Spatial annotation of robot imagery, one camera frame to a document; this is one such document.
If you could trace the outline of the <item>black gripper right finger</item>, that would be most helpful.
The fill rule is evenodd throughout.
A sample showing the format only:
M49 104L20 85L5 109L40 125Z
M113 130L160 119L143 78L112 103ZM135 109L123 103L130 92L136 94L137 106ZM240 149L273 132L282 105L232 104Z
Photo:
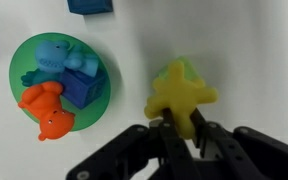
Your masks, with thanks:
M196 162L203 180L252 180L254 164L232 136L218 123L206 121L195 109L195 147L201 159Z

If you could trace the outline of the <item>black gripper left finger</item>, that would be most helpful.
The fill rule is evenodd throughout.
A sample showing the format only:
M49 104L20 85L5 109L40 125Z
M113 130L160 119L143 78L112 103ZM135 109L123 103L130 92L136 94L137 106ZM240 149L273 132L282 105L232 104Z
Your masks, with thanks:
M162 139L174 180L194 180L198 173L185 141L179 137L169 109L163 111Z

